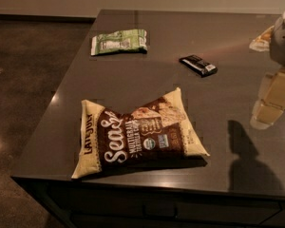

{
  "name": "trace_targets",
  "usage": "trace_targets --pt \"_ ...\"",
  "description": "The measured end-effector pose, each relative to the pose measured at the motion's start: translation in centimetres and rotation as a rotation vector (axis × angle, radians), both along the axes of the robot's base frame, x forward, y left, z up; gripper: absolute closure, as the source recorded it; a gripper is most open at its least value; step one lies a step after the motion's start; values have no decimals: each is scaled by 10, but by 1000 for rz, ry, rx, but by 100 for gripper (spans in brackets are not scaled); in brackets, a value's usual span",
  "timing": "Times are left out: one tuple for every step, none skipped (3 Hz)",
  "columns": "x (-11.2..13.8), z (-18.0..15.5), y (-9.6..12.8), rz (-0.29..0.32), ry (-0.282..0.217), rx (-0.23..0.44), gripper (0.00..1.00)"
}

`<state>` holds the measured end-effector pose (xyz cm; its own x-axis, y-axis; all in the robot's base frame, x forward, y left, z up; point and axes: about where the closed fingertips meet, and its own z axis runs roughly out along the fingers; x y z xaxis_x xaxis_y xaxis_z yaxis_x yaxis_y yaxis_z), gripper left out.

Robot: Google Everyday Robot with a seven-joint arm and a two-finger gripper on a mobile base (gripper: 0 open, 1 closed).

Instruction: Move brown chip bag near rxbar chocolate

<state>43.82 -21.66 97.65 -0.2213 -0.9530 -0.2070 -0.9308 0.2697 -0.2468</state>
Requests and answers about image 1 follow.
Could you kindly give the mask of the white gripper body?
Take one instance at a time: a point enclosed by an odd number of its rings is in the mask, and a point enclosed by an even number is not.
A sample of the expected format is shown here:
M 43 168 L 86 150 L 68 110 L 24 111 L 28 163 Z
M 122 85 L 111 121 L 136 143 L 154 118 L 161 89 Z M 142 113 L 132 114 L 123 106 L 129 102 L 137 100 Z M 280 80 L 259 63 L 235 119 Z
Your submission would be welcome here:
M 270 41 L 271 59 L 285 66 L 285 11 L 275 21 Z

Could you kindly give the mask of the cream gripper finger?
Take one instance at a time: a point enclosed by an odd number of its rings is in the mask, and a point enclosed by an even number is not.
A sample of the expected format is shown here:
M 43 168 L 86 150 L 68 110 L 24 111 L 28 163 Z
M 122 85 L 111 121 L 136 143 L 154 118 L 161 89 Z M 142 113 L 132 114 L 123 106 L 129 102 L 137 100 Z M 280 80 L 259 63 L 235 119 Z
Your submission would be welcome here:
M 275 74 L 266 73 L 262 79 L 258 98 L 265 103 L 285 110 L 285 66 Z
M 255 129 L 265 130 L 272 126 L 282 113 L 281 109 L 266 105 L 261 100 L 257 100 L 253 107 L 250 124 Z

